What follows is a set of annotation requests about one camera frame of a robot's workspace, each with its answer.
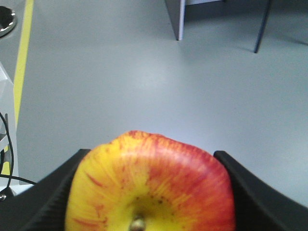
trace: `floor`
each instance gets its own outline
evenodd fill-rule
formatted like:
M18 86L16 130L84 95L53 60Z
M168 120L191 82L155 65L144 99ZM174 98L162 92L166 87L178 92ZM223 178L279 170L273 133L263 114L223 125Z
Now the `floor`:
M12 78L24 7L13 2L19 25L0 39ZM40 180L78 149L140 129L225 150L308 206L308 2L274 1L254 54L265 4L187 6L178 42L163 0L35 0L20 176Z

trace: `apple stem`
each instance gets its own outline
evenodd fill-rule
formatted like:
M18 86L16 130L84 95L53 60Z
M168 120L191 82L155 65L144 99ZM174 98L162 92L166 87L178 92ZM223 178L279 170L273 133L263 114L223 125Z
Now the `apple stem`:
M145 222L143 217L135 217L129 226L129 231L145 231Z

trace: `yellow floor line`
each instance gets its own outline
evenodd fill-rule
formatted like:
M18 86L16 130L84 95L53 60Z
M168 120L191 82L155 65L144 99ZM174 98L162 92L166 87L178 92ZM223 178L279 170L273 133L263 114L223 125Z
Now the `yellow floor line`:
M16 71L14 77L14 101L15 101L15 119L16 126L18 124L19 111L21 105L21 98L23 93L23 85L25 79L26 61L30 40L32 13L33 13L33 1L26 0L23 27L21 31L19 51L16 63Z

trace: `red and yellow apple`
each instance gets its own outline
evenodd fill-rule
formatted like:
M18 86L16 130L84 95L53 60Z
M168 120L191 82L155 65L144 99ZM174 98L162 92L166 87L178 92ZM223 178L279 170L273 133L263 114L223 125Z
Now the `red and yellow apple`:
M131 131L90 151L74 176L65 231L233 231L230 177L211 154Z

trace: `black cable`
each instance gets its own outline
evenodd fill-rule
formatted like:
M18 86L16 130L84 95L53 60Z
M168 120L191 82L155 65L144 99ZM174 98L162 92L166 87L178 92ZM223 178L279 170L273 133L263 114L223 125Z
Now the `black cable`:
M1 173L1 172L2 172L2 170L3 170L4 156L5 156L5 152L4 152L4 150L1 150L0 173Z
M29 183L29 184L36 184L35 182L31 181L31 180L28 180L28 179L25 179L25 178L22 178L22 177L17 177L17 176L8 176L8 175L3 175L3 174L0 174L0 177L3 177L3 178L12 178L14 180L20 180L20 181L23 181L23 182L26 182L26 183Z
M10 150L11 150L11 171L10 171L10 177L8 180L8 183L6 185L7 188L9 188L10 184L11 184L11 180L12 180L12 176L13 176L13 168L14 168L14 152L13 152L13 146L12 146L12 141L11 141L11 137L10 137L10 133L9 133L9 127L8 124L5 120L5 118L3 117L2 113L0 112L0 117L4 123L5 126L5 131L6 131L6 135L8 137L9 140L9 146L10 146Z

